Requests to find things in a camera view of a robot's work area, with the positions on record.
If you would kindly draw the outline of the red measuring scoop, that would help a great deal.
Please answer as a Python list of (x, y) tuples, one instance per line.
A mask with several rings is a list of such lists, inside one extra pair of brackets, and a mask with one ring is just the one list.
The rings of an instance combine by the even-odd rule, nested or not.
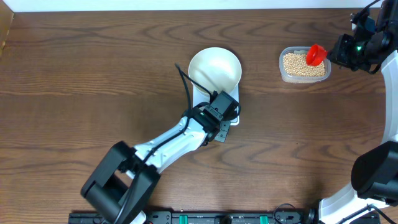
[(320, 45), (314, 44), (307, 52), (306, 63), (309, 66), (318, 66), (327, 58), (328, 52)]

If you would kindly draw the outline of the cream white bowl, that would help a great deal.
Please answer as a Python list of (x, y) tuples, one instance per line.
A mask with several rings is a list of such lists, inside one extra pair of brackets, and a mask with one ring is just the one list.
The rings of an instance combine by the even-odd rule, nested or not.
[(241, 62), (231, 51), (210, 47), (199, 51), (190, 61), (188, 76), (195, 81), (194, 89), (203, 95), (225, 91), (232, 93), (243, 74)]

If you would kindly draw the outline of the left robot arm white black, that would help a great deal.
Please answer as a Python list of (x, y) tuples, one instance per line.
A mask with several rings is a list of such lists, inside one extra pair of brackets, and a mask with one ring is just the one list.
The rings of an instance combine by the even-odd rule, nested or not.
[(174, 127), (149, 142), (134, 147), (116, 143), (83, 185), (81, 196), (107, 222), (144, 223), (144, 207), (161, 173), (214, 140), (240, 109), (202, 103), (186, 110)]

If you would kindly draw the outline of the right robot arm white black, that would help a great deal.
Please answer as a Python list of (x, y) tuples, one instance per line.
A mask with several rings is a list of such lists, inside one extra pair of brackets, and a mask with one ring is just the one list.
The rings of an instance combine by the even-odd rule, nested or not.
[(339, 36), (327, 59), (355, 72), (380, 72), (385, 88), (385, 125), (380, 145), (359, 156), (349, 183), (321, 199), (317, 223), (351, 223), (397, 206), (397, 0), (384, 0), (376, 20), (369, 7), (350, 16), (353, 34)]

